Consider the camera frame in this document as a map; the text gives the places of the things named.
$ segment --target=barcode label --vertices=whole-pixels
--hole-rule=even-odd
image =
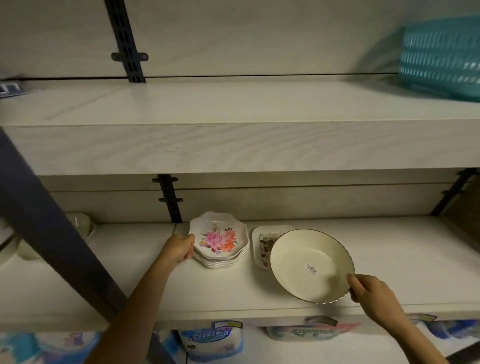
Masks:
[[[310,271],[310,273],[317,274],[317,270],[315,269],[314,266],[307,264],[307,269]]]

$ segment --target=person's left hand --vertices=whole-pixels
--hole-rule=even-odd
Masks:
[[[193,234],[190,234],[186,238],[179,234],[173,234],[165,242],[162,251],[158,255],[158,259],[175,268],[178,263],[190,259],[193,256],[194,242],[195,235]]]

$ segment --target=flower pattern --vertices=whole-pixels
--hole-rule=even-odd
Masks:
[[[237,236],[232,228],[221,230],[217,225],[206,233],[202,233],[200,246],[212,249],[215,254],[233,252],[237,246]]]

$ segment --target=teal plastic basket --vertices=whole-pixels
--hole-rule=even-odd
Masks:
[[[480,15],[407,25],[400,77],[407,87],[480,102]]]

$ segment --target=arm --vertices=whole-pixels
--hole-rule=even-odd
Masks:
[[[158,307],[170,273],[192,257],[193,234],[172,235],[112,321],[85,364],[141,364],[150,343]]]
[[[366,315],[400,345],[410,364],[448,364],[428,338],[411,323],[393,291],[377,277],[347,275],[350,295]]]

